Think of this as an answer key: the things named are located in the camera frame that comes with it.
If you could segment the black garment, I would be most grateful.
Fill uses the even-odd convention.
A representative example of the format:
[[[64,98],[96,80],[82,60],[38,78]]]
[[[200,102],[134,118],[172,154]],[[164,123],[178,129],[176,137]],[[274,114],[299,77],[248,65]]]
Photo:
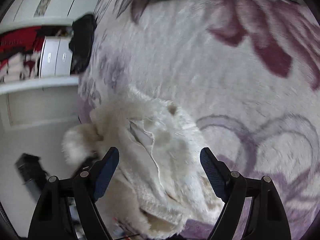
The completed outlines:
[[[72,23],[73,34],[68,46],[72,52],[71,72],[74,74],[83,73],[89,65],[96,27],[92,13],[85,14]]]

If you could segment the white wardrobe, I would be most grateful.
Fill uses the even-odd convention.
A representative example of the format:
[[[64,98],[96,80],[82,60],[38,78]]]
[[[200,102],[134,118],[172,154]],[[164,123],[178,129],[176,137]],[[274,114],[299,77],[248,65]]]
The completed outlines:
[[[1,121],[5,131],[77,120],[73,22],[99,0],[7,0],[1,9]]]

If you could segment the red stacked wardrobe clothes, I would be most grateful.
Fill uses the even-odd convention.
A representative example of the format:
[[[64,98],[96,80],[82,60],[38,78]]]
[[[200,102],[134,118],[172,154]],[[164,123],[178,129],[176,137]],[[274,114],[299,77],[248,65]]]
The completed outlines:
[[[1,84],[35,79],[44,43],[40,26],[1,35]]]

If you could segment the white fluffy sweater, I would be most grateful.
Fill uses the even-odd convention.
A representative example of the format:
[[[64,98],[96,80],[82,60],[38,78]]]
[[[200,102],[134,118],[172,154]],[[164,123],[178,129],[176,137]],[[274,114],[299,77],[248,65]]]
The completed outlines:
[[[62,147],[71,166],[118,149],[103,197],[106,215],[155,239],[180,233],[188,220],[215,224],[223,202],[200,163],[205,139],[183,109],[130,87],[90,117],[91,123],[65,133]]]

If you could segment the floral purple bed blanket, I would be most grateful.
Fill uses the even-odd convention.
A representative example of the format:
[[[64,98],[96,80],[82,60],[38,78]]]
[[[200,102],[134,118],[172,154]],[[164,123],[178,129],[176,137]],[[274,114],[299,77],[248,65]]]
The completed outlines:
[[[217,158],[268,175],[293,239],[319,222],[319,24],[288,0],[98,0],[79,115],[122,85],[170,100]]]

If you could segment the black floor basket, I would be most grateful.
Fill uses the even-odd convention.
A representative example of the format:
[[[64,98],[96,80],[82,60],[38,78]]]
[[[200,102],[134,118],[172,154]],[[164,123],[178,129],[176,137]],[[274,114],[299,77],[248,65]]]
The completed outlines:
[[[22,153],[15,166],[31,197],[37,202],[47,183],[48,175],[42,168],[40,157]]]

